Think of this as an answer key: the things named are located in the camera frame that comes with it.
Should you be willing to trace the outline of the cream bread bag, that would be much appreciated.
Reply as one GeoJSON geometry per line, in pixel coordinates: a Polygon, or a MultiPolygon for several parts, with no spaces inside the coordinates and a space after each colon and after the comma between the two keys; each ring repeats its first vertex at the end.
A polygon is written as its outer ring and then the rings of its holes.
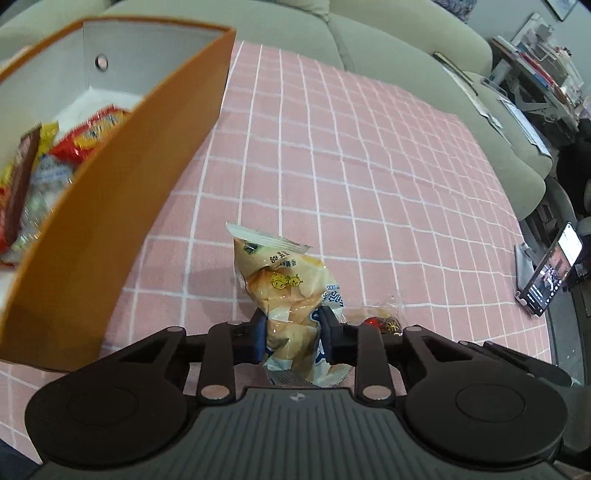
{"type": "Polygon", "coordinates": [[[310,247],[236,224],[226,225],[235,244],[240,284],[266,315],[263,368],[277,385],[329,388],[349,375],[348,365],[329,364],[321,339],[320,309],[342,320],[341,287],[310,247]]]}

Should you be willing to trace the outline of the red cartoon snack packet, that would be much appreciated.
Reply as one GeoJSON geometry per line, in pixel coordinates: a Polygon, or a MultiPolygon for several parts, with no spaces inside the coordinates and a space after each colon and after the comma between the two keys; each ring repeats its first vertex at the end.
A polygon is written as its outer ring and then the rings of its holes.
{"type": "Polygon", "coordinates": [[[62,162],[80,165],[129,114],[129,110],[115,105],[98,110],[67,132],[51,147],[49,154],[62,162]]]}

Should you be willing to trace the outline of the brown chocolate bar wrapper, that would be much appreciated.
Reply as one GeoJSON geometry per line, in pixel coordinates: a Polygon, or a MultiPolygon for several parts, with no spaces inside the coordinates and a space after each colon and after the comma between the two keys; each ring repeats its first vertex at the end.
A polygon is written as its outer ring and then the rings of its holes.
{"type": "Polygon", "coordinates": [[[20,139],[12,159],[1,172],[1,254],[15,242],[32,165],[40,143],[41,124],[20,139]]]}

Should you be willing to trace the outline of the white stick snack packet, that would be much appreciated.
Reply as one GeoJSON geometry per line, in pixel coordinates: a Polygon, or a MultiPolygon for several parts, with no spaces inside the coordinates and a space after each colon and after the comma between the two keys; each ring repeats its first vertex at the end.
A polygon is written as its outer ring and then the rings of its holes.
{"type": "Polygon", "coordinates": [[[72,184],[74,168],[53,155],[43,155],[32,172],[20,217],[20,229],[11,252],[22,256],[39,238],[44,220],[72,184]]]}

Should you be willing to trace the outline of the yellow snack packet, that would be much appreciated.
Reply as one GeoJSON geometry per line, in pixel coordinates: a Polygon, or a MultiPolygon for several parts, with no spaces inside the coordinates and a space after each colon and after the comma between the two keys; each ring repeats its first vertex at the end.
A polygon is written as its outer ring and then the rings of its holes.
{"type": "Polygon", "coordinates": [[[46,155],[54,143],[54,139],[59,132],[59,123],[52,122],[47,124],[39,124],[29,132],[25,133],[19,142],[19,146],[13,158],[7,162],[1,173],[1,187],[5,188],[12,181],[13,170],[17,163],[24,158],[30,147],[30,135],[38,133],[39,141],[37,144],[36,154],[32,163],[31,172],[34,173],[38,168],[41,158],[46,155]]]}

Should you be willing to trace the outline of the smartphone on stand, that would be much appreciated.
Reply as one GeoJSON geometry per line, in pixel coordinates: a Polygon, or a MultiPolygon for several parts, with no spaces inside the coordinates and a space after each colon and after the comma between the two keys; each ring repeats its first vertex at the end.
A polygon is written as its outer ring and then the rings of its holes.
{"type": "Polygon", "coordinates": [[[567,279],[583,249],[583,243],[570,222],[542,257],[536,257],[526,244],[515,246],[515,298],[531,315],[541,317],[567,279]]]}

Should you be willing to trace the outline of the clear red candy packet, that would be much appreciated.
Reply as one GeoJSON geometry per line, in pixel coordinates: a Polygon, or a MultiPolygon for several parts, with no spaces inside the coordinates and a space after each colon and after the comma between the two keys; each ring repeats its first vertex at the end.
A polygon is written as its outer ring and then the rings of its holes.
{"type": "Polygon", "coordinates": [[[344,319],[351,325],[372,325],[382,334],[401,336],[408,326],[406,309],[399,297],[391,295],[379,305],[348,306],[344,319]]]}

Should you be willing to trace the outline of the pink checkered tablecloth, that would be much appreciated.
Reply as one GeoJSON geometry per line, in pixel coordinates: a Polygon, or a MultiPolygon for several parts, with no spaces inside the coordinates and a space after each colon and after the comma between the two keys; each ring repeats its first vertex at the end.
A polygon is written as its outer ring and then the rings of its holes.
{"type": "Polygon", "coordinates": [[[514,299],[523,236],[488,160],[400,87],[237,42],[219,120],[145,239],[104,353],[252,316],[230,223],[310,246],[348,309],[395,299],[450,339],[551,357],[545,320],[514,299]]]}

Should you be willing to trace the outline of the person in black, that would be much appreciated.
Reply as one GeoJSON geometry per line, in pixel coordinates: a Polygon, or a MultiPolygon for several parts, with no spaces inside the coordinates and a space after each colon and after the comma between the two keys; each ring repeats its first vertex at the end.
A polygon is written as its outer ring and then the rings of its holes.
{"type": "Polygon", "coordinates": [[[584,209],[584,191],[590,180],[590,138],[583,137],[559,150],[556,177],[575,210],[584,209]]]}

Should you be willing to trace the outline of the orange cardboard box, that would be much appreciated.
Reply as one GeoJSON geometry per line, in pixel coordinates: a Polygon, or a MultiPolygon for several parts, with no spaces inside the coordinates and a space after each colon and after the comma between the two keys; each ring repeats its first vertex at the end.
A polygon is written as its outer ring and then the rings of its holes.
{"type": "Polygon", "coordinates": [[[20,264],[1,273],[1,357],[53,371],[94,361],[121,289],[169,193],[221,113],[235,29],[89,17],[1,73],[1,157],[57,120],[129,110],[77,169],[20,264]]]}

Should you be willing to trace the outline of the papers on sofa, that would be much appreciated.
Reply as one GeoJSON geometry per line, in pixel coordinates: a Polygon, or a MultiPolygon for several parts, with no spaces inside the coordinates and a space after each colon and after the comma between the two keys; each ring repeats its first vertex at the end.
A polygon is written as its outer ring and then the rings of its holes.
{"type": "Polygon", "coordinates": [[[523,160],[532,159],[534,164],[552,159],[550,150],[541,135],[498,88],[486,77],[462,70],[441,52],[432,57],[468,97],[475,110],[501,135],[523,160]]]}

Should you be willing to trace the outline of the cluttered desk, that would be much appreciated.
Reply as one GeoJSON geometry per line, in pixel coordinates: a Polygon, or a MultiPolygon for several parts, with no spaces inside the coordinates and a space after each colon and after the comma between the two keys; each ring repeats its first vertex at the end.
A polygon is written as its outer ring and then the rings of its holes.
{"type": "Polygon", "coordinates": [[[574,140],[585,82],[571,51],[554,38],[554,28],[533,13],[512,39],[497,35],[489,44],[494,58],[489,82],[551,139],[559,144],[574,140]]]}

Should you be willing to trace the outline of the beige sofa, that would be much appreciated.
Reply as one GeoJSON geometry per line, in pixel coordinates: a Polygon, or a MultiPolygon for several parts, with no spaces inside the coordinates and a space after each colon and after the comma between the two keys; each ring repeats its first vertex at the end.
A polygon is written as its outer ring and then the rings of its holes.
{"type": "Polygon", "coordinates": [[[235,27],[238,38],[286,49],[396,84],[457,115],[476,137],[519,219],[540,204],[552,161],[523,160],[473,107],[440,63],[488,77],[492,52],[470,26],[433,1],[27,1],[1,24],[9,59],[82,17],[165,16],[235,27]]]}

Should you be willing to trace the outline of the blue white art canvas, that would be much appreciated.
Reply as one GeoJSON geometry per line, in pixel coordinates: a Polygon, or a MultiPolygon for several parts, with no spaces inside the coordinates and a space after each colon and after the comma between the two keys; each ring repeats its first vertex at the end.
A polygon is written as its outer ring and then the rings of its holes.
{"type": "Polygon", "coordinates": [[[436,4],[467,23],[477,5],[477,0],[434,0],[436,4]]]}

